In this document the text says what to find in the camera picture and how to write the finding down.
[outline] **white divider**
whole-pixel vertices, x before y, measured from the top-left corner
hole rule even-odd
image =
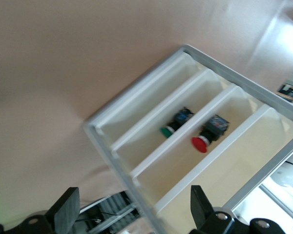
[[[235,129],[253,113],[249,96],[232,84],[200,112],[192,117],[156,151],[154,151],[132,173],[133,181],[150,205],[155,205],[179,180],[190,172],[200,161],[208,157]],[[197,151],[191,138],[198,136],[204,125],[214,114],[230,122],[224,136],[212,142],[207,153]]]
[[[198,70],[198,63],[190,55],[176,54],[153,70],[122,102],[118,101],[96,125],[97,132],[112,144]]]
[[[184,106],[194,113],[200,111],[227,84],[210,69],[200,71],[119,138],[111,146],[112,154],[119,157],[130,172],[166,140],[160,128],[169,123],[178,111]]]
[[[293,123],[262,106],[155,205],[157,216],[175,233],[189,233],[195,228],[191,185],[201,185],[211,204],[221,207],[292,138]]]

